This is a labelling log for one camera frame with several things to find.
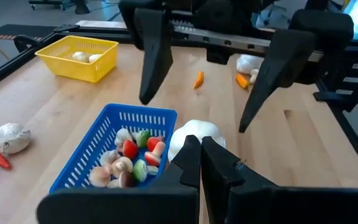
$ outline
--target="floor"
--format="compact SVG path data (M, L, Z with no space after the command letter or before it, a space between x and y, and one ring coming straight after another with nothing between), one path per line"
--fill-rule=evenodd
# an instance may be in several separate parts
M270 23L267 27L280 27L285 28L288 17L291 17L294 7L302 7L305 1L296 1L294 6L293 0L281 0L280 6L285 4L291 5L291 10L283 12L280 9L274 10ZM91 13L85 15L76 15L74 13L74 7L68 8L66 11L54 9L52 6L37 6L36 10L32 10L27 1L24 0L0 0L0 26L4 24L26 24L26 25L41 25L41 26L59 26L61 24L74 24L80 20L97 20L107 21L115 13L118 12L118 8L113 4L106 4L101 1L90 1L88 7ZM350 14L354 20L355 33L358 36L358 0L351 1L348 5L345 13ZM257 26L264 26L263 21L267 18L267 11L262 12L260 19L257 22ZM115 21L121 21L119 16L115 18ZM9 56L13 57L18 54L13 42L10 40L0 40L0 48ZM0 54L0 65L7 60ZM349 122L352 124L354 130L358 134L358 105L351 113L345 113Z

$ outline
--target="yellow plastic basket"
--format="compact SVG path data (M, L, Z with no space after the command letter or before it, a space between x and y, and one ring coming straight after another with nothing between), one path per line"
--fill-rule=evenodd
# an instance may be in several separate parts
M55 75L96 83L116 66L117 45L115 41L67 36L35 54ZM77 51L84 52L87 57L102 56L92 63L77 62L72 59Z

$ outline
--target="wooden tabletop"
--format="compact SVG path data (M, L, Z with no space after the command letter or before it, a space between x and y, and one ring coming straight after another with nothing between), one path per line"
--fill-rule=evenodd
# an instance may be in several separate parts
M174 63L149 106L176 110L176 128L190 119L213 122L231 152L278 185L358 187L358 156L328 106L314 100L316 86L277 90L240 134L249 92L234 79L237 56L218 65L206 61L205 49L172 52ZM0 82L0 125L21 123L33 134L30 147L10 158L13 170L0 168L0 223L36 223L38 203L102 108L140 105L142 62L143 52L121 44L117 67L97 84L56 77L38 58ZM199 71L205 81L194 90ZM207 217L202 200L200 223Z

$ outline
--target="metal frame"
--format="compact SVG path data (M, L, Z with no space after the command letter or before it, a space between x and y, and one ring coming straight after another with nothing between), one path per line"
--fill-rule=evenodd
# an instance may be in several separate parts
M7 63L0 66L0 81L6 78L11 73L15 72L17 69L21 68L24 64L35 57L34 53L39 49L54 43L55 41L60 40L61 38L67 35L78 35L82 37L91 37L99 38L104 40L114 40L123 44L133 44L131 35L126 29L114 29L114 28L94 28L94 27L80 27L80 26L62 26L58 27L55 32L43 38L39 44L32 45L27 49L22 49L16 57L10 59ZM352 42L353 47L351 50L354 50L354 46L358 47L358 41ZM207 43L194 42L192 40L172 40L172 45L180 47L207 47ZM320 80L317 83L317 87L320 91L329 91L326 81ZM343 108L336 106L334 103L328 102L333 115L337 119L338 123L341 125L344 133L351 142L353 148L355 149L358 155L358 136L354 132L353 128L347 121L346 117L343 115Z

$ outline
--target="blue plastic basket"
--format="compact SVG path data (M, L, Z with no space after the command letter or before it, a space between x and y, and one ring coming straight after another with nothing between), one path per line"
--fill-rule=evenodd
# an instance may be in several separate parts
M49 192L64 188L93 187L88 180L89 173L95 166L100 166L99 159L102 153L116 148L114 139L117 131L121 128L126 128L130 132L148 129L152 136L162 135L164 137L166 148L162 154L158 174L155 177L148 176L145 182L139 183L137 187L147 186L153 178L160 176L163 172L176 118L177 113L173 110L118 104L106 105L60 172ZM134 160L134 164L138 159L144 159L146 150L146 148L139 149L139 155Z

